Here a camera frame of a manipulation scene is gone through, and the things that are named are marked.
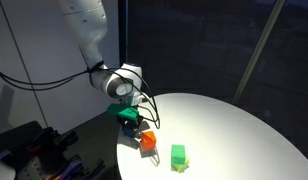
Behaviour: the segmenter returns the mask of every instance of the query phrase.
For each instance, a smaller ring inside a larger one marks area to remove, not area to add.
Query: white round table
[[[155,100],[161,128],[148,122],[148,130],[155,133],[158,156],[142,158],[139,139],[120,131],[117,161],[123,180],[308,180],[304,155],[255,116],[200,95],[164,94]],[[185,145],[190,163],[184,173],[171,171],[172,144]]]

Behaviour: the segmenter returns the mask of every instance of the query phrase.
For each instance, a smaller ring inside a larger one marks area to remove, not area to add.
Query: orange cube
[[[156,146],[156,138],[153,131],[142,132],[141,147],[143,151],[152,150]]]

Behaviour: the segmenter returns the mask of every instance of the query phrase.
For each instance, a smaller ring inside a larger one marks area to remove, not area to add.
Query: floor
[[[65,152],[70,158],[78,154],[85,168],[91,168],[100,158],[106,168],[102,180],[121,180],[117,159],[116,141],[120,125],[115,117],[106,113],[74,128],[79,136],[78,142],[71,145]]]

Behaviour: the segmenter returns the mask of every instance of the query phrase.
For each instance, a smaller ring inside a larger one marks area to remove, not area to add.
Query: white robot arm
[[[137,105],[142,102],[140,92],[129,82],[120,76],[105,71],[107,67],[103,64],[103,58],[99,52],[99,42],[107,32],[107,17],[101,0],[57,0],[71,31],[84,56],[89,69],[99,66],[104,71],[95,71],[91,74],[91,83],[103,90],[112,98],[122,98],[128,105]],[[124,70],[129,69],[136,72],[140,77],[142,69],[135,65],[124,64],[115,73],[123,76],[140,89],[142,81],[134,73]]]

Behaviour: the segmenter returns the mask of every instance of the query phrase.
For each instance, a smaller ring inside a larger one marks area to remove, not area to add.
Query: green block
[[[136,121],[139,114],[137,109],[127,106],[125,104],[111,104],[107,108],[106,112],[132,121]]]
[[[184,172],[188,168],[188,164],[190,163],[190,159],[186,157],[185,163],[183,165],[172,164],[172,170],[176,172]]]
[[[185,146],[172,145],[172,159],[171,164],[183,165],[185,163]]]

